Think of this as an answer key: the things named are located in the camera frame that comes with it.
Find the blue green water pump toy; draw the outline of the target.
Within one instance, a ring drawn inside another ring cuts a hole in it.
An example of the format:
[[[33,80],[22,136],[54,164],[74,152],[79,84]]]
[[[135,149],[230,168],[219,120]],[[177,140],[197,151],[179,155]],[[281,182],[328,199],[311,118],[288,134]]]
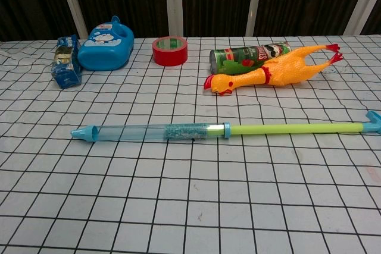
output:
[[[126,126],[86,126],[71,131],[74,139],[87,142],[97,141],[144,141],[144,140],[185,140],[257,134],[302,134],[302,133],[379,133],[381,115],[374,111],[366,114],[365,123],[330,124],[273,124],[273,125],[232,125],[189,123],[153,124]]]

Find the red tape roll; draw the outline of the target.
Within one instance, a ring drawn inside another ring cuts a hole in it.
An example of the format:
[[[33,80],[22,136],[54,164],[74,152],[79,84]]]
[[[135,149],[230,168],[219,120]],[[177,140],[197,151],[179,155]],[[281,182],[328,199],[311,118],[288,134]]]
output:
[[[184,64],[188,59],[188,43],[182,37],[166,36],[152,43],[153,60],[161,66]]]

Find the green chips can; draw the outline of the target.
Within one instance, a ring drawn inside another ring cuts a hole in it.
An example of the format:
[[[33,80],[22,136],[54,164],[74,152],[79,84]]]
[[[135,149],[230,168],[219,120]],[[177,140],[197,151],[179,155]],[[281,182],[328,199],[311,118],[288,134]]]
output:
[[[236,75],[260,68],[267,60],[287,54],[287,42],[210,51],[211,74]]]

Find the white black grid tablecloth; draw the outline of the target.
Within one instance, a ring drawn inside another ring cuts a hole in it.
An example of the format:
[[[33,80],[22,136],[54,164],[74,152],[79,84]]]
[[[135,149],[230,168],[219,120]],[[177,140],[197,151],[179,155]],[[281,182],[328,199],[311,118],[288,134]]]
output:
[[[161,67],[152,39],[128,64],[60,89],[55,40],[0,40],[0,254],[381,254],[381,135],[96,142],[87,125],[362,122],[381,113],[381,35],[337,43],[343,61],[310,81],[204,90],[214,48],[277,37],[190,37]]]

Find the yellow rubber chicken toy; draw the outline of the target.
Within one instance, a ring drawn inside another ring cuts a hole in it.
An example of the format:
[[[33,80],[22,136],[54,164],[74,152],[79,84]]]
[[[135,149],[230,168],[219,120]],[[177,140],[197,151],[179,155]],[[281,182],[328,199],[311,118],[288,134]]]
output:
[[[324,64],[307,65],[305,57],[318,50],[329,50],[334,56]],[[254,71],[245,74],[231,76],[226,74],[210,75],[204,82],[204,89],[210,89],[214,93],[224,95],[231,94],[236,88],[242,86],[269,84],[272,86],[286,86],[287,84],[299,83],[308,80],[329,65],[343,59],[337,44],[305,46],[290,51],[285,55],[269,59]]]

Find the blue cartoon plastic bottle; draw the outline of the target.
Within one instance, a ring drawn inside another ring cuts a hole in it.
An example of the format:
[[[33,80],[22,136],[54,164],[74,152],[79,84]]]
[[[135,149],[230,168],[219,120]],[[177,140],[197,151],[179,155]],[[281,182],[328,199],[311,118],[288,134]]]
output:
[[[114,15],[111,21],[97,25],[80,47],[80,65],[90,71],[117,70],[125,66],[134,45],[134,34]]]

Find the blue cardboard box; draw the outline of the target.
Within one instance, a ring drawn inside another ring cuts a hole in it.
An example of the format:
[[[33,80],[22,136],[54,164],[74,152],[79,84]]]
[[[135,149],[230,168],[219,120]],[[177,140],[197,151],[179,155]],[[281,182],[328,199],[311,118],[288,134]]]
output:
[[[78,60],[79,48],[77,35],[57,39],[51,75],[62,89],[82,83],[82,68]]]

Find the white metal post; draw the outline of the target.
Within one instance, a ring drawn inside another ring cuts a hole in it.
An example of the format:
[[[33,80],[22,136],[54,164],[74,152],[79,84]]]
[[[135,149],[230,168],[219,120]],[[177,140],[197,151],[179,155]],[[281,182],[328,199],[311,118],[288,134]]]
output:
[[[360,35],[377,0],[358,0],[343,32],[344,36]]]
[[[257,17],[259,0],[250,0],[245,36],[253,36]]]
[[[183,1],[182,0],[166,0],[168,31],[170,36],[184,35],[183,32]]]
[[[88,30],[83,18],[82,10],[78,0],[67,0],[73,21],[75,23],[77,34],[81,39],[88,37]]]

